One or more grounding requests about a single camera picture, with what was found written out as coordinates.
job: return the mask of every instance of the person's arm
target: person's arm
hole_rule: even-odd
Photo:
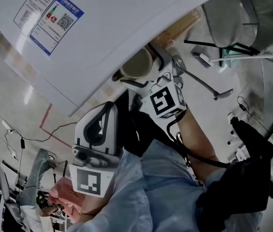
[[[218,161],[212,144],[198,125],[189,108],[187,108],[184,117],[178,122],[178,127],[181,133],[183,144],[192,153],[210,160]],[[220,169],[218,167],[196,160],[190,156],[189,159],[194,173],[202,182],[205,182],[206,178],[213,171]]]
[[[108,203],[113,195],[114,179],[111,181],[104,198],[85,196],[85,200],[82,205],[81,214],[77,222],[87,222],[93,219],[104,206]]]
[[[48,208],[45,208],[42,210],[42,217],[48,217],[50,214],[52,214],[55,210],[57,210],[58,207],[54,204]]]

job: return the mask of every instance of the tiled floor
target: tiled floor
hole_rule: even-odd
[[[205,19],[190,32],[189,37],[192,40],[211,41]],[[237,111],[237,96],[239,94],[249,94],[252,91],[257,95],[261,102],[253,104],[253,102],[249,101],[252,104],[251,109],[255,109],[260,120],[264,121],[266,126],[270,126],[273,122],[273,66],[268,62],[261,64],[260,60],[246,60],[241,61],[237,68],[229,68],[224,71],[217,65],[206,69],[191,55],[194,46],[184,44],[183,38],[174,47],[182,56],[187,69],[212,85],[217,91],[224,92],[230,88],[234,89],[234,93],[230,97],[214,101],[208,90],[190,77],[183,76],[183,94],[188,106],[212,142],[218,158],[221,161],[226,161],[227,157],[236,149],[234,145],[227,145],[227,141],[231,139],[231,127],[227,121],[227,114],[234,111],[234,109]],[[211,57],[218,54],[216,49],[206,48],[205,51]],[[56,107],[52,106],[34,90],[28,99],[28,90],[27,83],[0,58],[0,117],[24,137],[42,140],[47,138],[49,133],[58,126],[80,119],[76,116],[62,116],[56,110]],[[158,123],[165,127],[167,121]],[[6,129],[0,119],[0,135],[3,139],[5,133]],[[73,134],[74,125],[70,125],[59,129],[55,132],[54,137],[44,143],[26,141],[26,149],[23,151],[22,156],[21,173],[29,174],[39,148],[45,148],[55,153],[58,161],[68,160],[72,162],[71,145],[73,144]],[[20,158],[20,137],[15,133],[8,133],[6,136],[8,143],[16,150],[17,158]],[[16,169],[19,168],[19,161],[12,158],[6,143],[0,138],[0,162],[2,160]],[[42,183],[45,188],[52,186],[53,182],[45,181],[50,179],[52,179],[51,172],[48,173]]]

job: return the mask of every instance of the light blue shirt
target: light blue shirt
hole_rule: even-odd
[[[215,171],[200,187],[184,159],[159,141],[154,140],[141,158],[124,151],[109,203],[94,219],[68,232],[197,232],[196,201],[223,173]],[[233,215],[225,231],[256,231],[260,219],[261,213]]]

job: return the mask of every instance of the red line on floor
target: red line on floor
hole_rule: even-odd
[[[52,106],[53,106],[53,105],[50,104],[49,107],[47,108],[46,113],[45,113],[45,115],[44,115],[44,117],[43,117],[43,119],[42,119],[41,125],[40,125],[40,128],[41,128],[43,131],[45,131],[48,135],[51,135],[51,133],[48,132],[48,131],[46,131],[46,130],[43,128],[43,125],[44,125],[44,123],[45,123],[45,121],[46,121],[46,119],[47,119],[47,117],[48,117],[49,111],[50,111],[50,109],[51,109]],[[72,148],[71,145],[67,144],[66,142],[62,141],[61,139],[57,138],[56,136],[54,136],[54,135],[51,135],[51,136],[52,136],[53,138],[57,139],[59,142],[61,142],[61,143],[63,143],[64,145],[66,145],[67,147]]]

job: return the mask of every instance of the pink object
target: pink object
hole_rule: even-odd
[[[63,211],[77,222],[85,197],[86,195],[73,190],[72,181],[62,177],[49,192],[48,202],[62,205]]]

